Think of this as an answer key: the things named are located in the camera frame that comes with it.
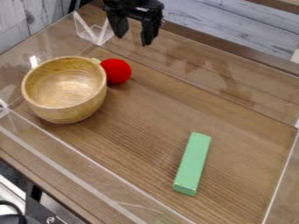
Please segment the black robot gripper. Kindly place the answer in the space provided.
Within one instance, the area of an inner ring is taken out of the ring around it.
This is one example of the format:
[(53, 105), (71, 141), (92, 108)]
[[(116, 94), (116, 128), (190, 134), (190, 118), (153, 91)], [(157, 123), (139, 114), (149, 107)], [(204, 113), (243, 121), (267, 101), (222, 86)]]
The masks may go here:
[(103, 0), (103, 10), (115, 35), (121, 39), (128, 31), (127, 19), (141, 21), (141, 43), (149, 46), (163, 24), (164, 4), (159, 0)]

